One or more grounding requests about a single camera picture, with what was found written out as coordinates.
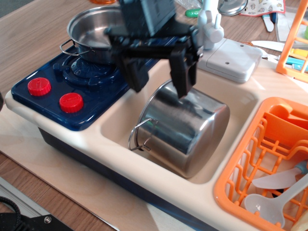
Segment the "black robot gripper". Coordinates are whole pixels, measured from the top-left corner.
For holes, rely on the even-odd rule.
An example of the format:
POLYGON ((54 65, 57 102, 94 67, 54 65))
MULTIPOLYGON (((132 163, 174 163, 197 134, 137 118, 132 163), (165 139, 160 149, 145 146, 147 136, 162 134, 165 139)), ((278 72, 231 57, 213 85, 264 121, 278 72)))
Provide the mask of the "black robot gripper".
POLYGON ((123 24, 104 33, 128 86, 140 92, 149 81, 144 58, 169 59, 178 98, 185 97, 196 84, 196 60, 203 56, 198 29, 176 20, 172 0, 121 0, 119 4, 123 24))

